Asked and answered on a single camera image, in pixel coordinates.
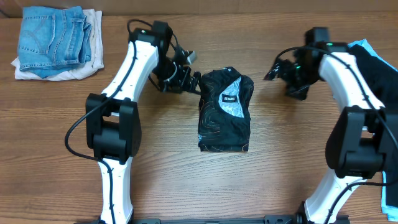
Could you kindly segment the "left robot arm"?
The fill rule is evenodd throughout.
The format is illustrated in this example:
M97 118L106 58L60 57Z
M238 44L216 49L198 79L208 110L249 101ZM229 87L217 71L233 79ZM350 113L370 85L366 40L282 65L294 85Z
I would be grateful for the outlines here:
M86 141L101 170L103 209L98 223L132 223L131 165L142 138L137 101L152 75L160 92L197 93L200 72L190 65L194 51L184 50L172 28L154 21L148 29L129 30L126 57L101 94L86 99Z

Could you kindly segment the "black printed cycling jersey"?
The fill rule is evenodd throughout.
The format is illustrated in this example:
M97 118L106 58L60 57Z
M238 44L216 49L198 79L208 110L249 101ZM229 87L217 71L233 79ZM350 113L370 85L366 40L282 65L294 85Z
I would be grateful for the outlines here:
M210 152L247 152L251 134L249 103L254 82L234 67L201 77L198 147Z

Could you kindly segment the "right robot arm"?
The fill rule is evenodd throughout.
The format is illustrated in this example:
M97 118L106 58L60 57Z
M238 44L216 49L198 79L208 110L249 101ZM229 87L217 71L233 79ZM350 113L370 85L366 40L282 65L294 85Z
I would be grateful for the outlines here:
M280 78L285 94L305 100L310 85L322 80L332 90L340 117L326 142L328 171L303 201L290 223L349 223L338 212L362 185L372 185L397 150L397 112L387 110L362 76L348 44L332 42L326 27L305 33L305 43L289 49L294 62L276 56L265 80Z

